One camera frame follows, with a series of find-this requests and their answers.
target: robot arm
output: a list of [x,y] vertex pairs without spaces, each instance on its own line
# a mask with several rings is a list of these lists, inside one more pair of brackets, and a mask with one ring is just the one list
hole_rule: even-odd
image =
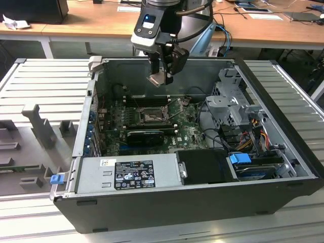
[[[151,64],[148,80],[155,86],[168,85],[173,75],[180,72],[189,57],[189,52],[178,46],[200,35],[213,21],[212,1],[198,8],[183,11],[186,0],[143,0],[139,19],[131,41],[134,47],[143,51]],[[182,39],[177,35],[181,29],[182,16],[210,8],[210,21],[197,33]]]

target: blue drive latch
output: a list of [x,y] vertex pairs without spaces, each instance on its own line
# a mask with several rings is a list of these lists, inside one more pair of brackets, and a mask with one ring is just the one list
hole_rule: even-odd
[[229,159],[231,160],[232,164],[250,164],[251,159],[247,153],[234,153],[232,154]]
[[64,184],[64,175],[52,175],[50,184]]

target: table leg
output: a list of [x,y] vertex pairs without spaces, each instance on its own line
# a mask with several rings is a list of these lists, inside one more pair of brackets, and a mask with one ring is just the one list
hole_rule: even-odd
[[42,40],[40,43],[43,47],[46,58],[53,59],[54,57],[51,50],[51,42],[49,40]]
[[92,54],[91,47],[90,47],[90,43],[89,42],[85,42],[85,44],[86,44],[87,54]]

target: warning label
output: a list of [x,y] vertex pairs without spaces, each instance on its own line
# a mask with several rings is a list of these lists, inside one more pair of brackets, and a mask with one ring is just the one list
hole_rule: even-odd
[[115,163],[116,190],[155,187],[152,160]]

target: wooden desk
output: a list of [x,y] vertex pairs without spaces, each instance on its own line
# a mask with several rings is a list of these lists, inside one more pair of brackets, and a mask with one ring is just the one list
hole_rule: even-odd
[[[271,3],[278,8],[267,7],[273,12],[306,10],[310,1],[297,0],[290,8],[286,8],[290,1],[272,0]],[[315,23],[305,25],[300,22],[290,22],[284,14],[276,14],[283,21],[252,19],[245,14],[235,14],[230,4],[214,2],[214,12],[223,13],[225,26],[232,34],[232,46],[255,48],[281,48],[281,49],[309,49],[316,50],[324,47],[324,26]],[[87,52],[90,53],[90,42],[130,43],[135,23],[139,13],[117,12],[118,3],[94,5],[92,1],[68,1],[69,13],[61,25],[32,24],[31,29],[12,31],[0,25],[0,39],[25,39],[40,41],[47,58],[53,58],[50,42],[84,42]],[[219,14],[215,15],[221,23]],[[215,32],[212,44],[220,46],[224,42],[224,33]]]
[[[312,3],[310,1],[298,0],[289,9],[285,9],[289,2],[272,0],[271,4],[278,8],[266,7],[272,12],[302,12],[306,11],[306,7]],[[217,13],[237,13],[233,8],[217,11],[217,9],[223,9],[229,6],[233,6],[230,3],[224,2],[218,4],[214,8],[214,12]],[[308,13],[314,13],[319,16],[319,12],[310,11]],[[244,47],[264,47],[265,45],[282,46],[281,48],[292,49],[322,49],[324,47],[324,26],[319,26],[316,23],[311,25],[303,24],[297,21],[290,22],[289,18],[284,14],[274,14],[280,16],[283,21],[279,20],[261,20],[252,19],[248,14],[244,14],[247,17],[245,19],[240,14],[226,15],[224,14],[224,22],[226,29],[232,34],[232,45],[244,46]],[[216,20],[222,23],[221,16],[215,15]],[[217,40],[220,37],[224,40],[224,34],[221,32],[215,33],[213,40]]]

